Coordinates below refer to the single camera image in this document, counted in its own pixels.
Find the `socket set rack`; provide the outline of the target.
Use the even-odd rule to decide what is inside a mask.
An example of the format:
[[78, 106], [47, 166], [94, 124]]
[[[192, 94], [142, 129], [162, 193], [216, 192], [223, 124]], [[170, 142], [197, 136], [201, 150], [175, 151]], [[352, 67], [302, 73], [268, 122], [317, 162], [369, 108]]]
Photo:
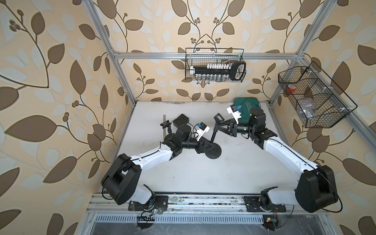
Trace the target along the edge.
[[227, 64], [190, 66], [188, 75], [198, 81], [242, 82], [246, 76], [246, 63], [244, 61], [230, 61]]

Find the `black round base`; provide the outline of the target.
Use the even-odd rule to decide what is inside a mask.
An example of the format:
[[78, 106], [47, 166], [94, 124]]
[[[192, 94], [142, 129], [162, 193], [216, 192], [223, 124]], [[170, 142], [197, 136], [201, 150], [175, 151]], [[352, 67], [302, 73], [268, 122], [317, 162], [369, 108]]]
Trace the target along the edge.
[[222, 149], [216, 143], [214, 143], [212, 145], [211, 149], [209, 149], [208, 151], [205, 152], [206, 157], [208, 157], [209, 159], [212, 159], [212, 160], [218, 159], [221, 156], [221, 154], [222, 154]]

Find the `small black box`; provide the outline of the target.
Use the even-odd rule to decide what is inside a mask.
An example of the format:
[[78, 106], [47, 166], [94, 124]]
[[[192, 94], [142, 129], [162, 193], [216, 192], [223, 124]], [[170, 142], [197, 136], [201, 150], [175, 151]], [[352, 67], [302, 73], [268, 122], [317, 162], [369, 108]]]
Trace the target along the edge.
[[173, 125], [177, 128], [183, 126], [183, 125], [187, 125], [189, 123], [189, 118], [184, 115], [184, 114], [181, 114], [180, 116], [178, 116], [174, 121], [173, 121]]

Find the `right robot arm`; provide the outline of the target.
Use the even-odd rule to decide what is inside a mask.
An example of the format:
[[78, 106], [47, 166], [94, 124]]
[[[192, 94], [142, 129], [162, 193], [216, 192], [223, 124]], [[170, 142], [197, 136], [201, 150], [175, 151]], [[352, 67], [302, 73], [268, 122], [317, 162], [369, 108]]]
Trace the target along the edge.
[[246, 134], [253, 143], [276, 157], [297, 178], [298, 185], [294, 189], [270, 187], [263, 190], [256, 205], [265, 212], [276, 209], [277, 206], [300, 206], [305, 211], [313, 213], [325, 210], [327, 206], [342, 203], [340, 199], [333, 170], [320, 166], [287, 146], [276, 133], [266, 127], [266, 115], [260, 108], [252, 108], [248, 121], [241, 122], [240, 106], [232, 105], [227, 111], [233, 115], [224, 119], [221, 114], [214, 117], [214, 133], [220, 131], [229, 136]]

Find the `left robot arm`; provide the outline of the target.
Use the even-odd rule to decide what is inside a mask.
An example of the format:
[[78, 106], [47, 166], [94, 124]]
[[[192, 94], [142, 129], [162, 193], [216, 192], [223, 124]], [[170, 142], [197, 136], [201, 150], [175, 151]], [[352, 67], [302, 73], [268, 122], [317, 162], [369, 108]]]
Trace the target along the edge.
[[178, 127], [176, 133], [173, 133], [171, 122], [165, 121], [161, 123], [161, 127], [167, 129], [168, 135], [157, 148], [132, 157], [120, 154], [101, 181], [102, 190], [110, 195], [107, 199], [114, 200], [118, 205], [128, 200], [142, 205], [153, 204], [152, 190], [138, 184], [141, 173], [174, 159], [183, 149], [194, 149], [198, 154], [213, 149], [214, 143], [203, 137], [210, 128], [204, 123], [197, 126], [197, 131], [193, 133], [187, 125]]

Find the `red item in basket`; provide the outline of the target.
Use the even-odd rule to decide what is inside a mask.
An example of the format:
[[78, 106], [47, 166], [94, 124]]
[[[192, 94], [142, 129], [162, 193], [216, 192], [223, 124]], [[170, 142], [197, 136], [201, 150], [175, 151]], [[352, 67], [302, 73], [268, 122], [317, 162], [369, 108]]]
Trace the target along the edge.
[[286, 87], [287, 93], [294, 93], [296, 91], [296, 85], [295, 84], [288, 84]]

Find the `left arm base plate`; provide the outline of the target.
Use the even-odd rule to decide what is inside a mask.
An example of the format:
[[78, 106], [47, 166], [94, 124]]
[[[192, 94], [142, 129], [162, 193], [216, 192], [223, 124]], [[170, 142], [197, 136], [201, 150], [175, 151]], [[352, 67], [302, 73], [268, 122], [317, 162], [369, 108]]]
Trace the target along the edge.
[[129, 200], [129, 211], [156, 212], [162, 214], [168, 208], [168, 196], [157, 195], [148, 186], [137, 186]]

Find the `black mic stand rod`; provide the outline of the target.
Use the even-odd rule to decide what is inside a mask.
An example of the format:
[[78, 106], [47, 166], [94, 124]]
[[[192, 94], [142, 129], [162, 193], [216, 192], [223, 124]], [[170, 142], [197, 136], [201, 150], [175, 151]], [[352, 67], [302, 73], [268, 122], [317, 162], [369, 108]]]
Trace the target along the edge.
[[164, 130], [167, 129], [168, 134], [172, 134], [171, 122], [169, 120], [164, 121], [163, 123], [160, 124], [160, 126]]

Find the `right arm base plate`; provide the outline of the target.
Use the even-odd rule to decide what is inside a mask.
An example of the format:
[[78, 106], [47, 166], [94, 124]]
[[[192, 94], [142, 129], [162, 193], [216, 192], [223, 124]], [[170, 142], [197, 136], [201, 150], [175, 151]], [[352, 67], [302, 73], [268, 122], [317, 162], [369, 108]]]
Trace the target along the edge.
[[243, 197], [247, 212], [286, 212], [284, 205], [275, 205], [264, 195]]

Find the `aluminium frame rail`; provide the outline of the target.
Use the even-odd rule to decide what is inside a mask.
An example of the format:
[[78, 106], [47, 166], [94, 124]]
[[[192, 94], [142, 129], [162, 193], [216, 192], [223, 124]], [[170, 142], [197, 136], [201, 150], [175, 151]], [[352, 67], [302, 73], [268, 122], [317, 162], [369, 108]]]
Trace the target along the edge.
[[[278, 206], [264, 211], [258, 202], [257, 194], [191, 194], [157, 193], [155, 203], [157, 212], [192, 214], [271, 214], [271, 215], [309, 215], [300, 206]], [[133, 201], [118, 205], [113, 200], [104, 199], [99, 193], [93, 194], [86, 212], [97, 213], [133, 213], [136, 211]]]

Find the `plastic bag in basket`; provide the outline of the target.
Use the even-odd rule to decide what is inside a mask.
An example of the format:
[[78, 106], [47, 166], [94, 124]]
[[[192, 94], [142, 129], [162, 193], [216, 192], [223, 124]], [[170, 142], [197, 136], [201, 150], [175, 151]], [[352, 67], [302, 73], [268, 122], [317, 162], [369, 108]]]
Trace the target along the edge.
[[298, 100], [298, 103], [306, 117], [312, 118], [317, 116], [313, 98], [302, 98]]

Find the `green tool case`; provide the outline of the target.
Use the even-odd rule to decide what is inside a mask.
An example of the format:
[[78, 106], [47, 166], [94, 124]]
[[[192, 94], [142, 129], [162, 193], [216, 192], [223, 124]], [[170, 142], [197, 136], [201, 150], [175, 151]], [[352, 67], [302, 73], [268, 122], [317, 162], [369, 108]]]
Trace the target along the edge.
[[241, 115], [241, 118], [238, 119], [239, 122], [248, 122], [250, 110], [252, 108], [261, 108], [257, 98], [235, 98], [234, 104], [241, 107], [239, 109]]

